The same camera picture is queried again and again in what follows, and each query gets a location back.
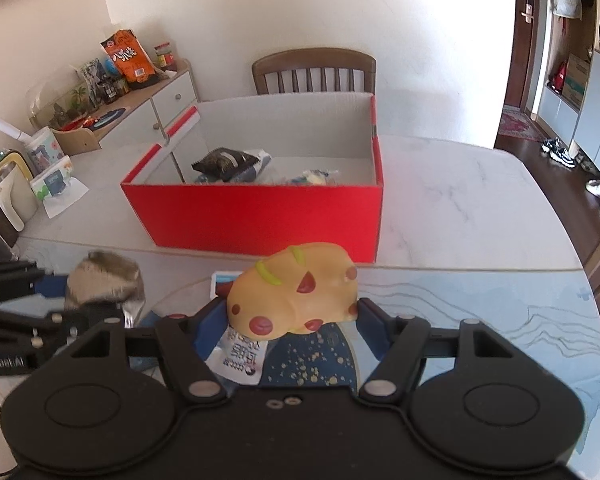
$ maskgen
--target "kettle handle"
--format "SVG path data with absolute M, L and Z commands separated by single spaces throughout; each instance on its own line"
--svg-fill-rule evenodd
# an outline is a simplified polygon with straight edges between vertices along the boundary
M 13 228 L 17 232 L 21 232 L 24 229 L 24 222 L 22 218 L 16 213 L 16 210 L 11 204 L 11 189 L 13 188 L 14 171 L 0 183 L 0 208 L 7 217 L 7 220 L 11 222 Z

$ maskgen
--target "screw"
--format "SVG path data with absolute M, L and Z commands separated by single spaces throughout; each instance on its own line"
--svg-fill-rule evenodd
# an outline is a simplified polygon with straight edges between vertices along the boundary
M 267 408 L 271 408 L 272 410 L 281 410 L 282 408 L 285 407 L 285 403 L 282 402 L 281 400 L 269 399 L 266 402 L 266 406 L 267 406 Z
M 365 384 L 365 391 L 374 397 L 392 396 L 397 389 L 398 387 L 391 381 L 385 381 L 382 379 L 369 381 L 367 384 Z
M 297 406 L 298 404 L 302 404 L 302 399 L 300 397 L 287 397 L 285 404 L 287 406 Z
M 196 381 L 189 385 L 189 393 L 194 397 L 213 397 L 220 391 L 220 384 L 213 381 Z

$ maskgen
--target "white tube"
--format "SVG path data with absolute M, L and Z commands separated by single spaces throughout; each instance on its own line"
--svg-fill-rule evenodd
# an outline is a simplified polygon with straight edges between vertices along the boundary
M 9 124 L 7 121 L 3 121 L 0 118 L 0 131 L 13 139 L 19 140 L 20 142 L 30 142 L 31 136 L 26 134 L 25 132 L 21 132 L 12 124 Z

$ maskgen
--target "cardboard box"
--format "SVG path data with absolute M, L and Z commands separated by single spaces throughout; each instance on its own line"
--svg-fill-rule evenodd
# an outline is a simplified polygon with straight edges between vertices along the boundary
M 567 75 L 564 79 L 562 97 L 570 105 L 580 110 L 584 92 L 589 81 L 590 64 L 571 54 L 567 63 Z
M 197 104 L 122 182 L 159 246 L 273 254 L 334 242 L 356 262 L 374 262 L 382 209 L 375 97 L 353 92 L 274 94 Z M 261 148 L 265 172 L 338 170 L 337 185 L 196 184 L 191 165 L 210 150 Z

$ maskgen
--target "brown wooden door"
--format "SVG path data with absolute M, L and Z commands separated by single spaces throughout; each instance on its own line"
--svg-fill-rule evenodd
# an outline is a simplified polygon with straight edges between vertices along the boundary
M 534 20 L 523 16 L 534 15 L 536 0 L 516 0 L 516 25 L 513 35 L 513 52 L 511 54 L 511 68 L 509 70 L 509 83 L 504 104 L 523 108 L 523 98 L 528 95 L 526 82 L 531 74 L 532 40 L 534 36 Z

